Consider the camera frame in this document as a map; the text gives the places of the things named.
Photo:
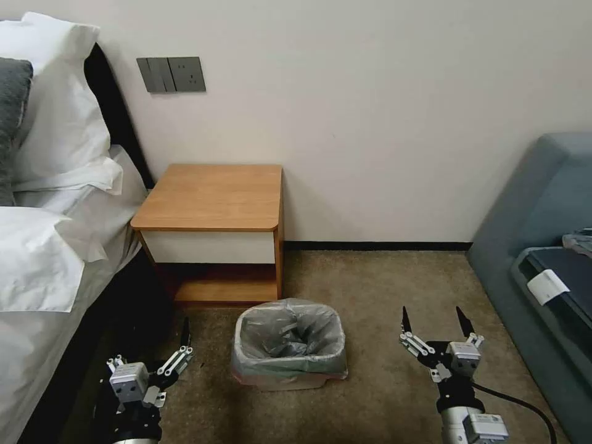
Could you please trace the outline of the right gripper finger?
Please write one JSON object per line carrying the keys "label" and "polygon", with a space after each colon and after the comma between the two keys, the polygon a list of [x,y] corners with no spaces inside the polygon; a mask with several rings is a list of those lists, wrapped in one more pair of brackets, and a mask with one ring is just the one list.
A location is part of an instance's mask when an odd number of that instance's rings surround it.
{"label": "right gripper finger", "polygon": [[399,341],[414,357],[426,357],[431,354],[431,347],[428,346],[418,336],[413,334],[408,312],[405,306],[402,307],[401,333],[399,335]]}
{"label": "right gripper finger", "polygon": [[456,310],[456,314],[458,317],[458,322],[459,322],[461,331],[466,338],[466,343],[473,345],[475,348],[479,349],[481,344],[484,341],[484,337],[482,335],[477,335],[475,333],[472,322],[464,314],[464,312],[462,311],[462,309],[459,306],[456,306],[455,310]]}

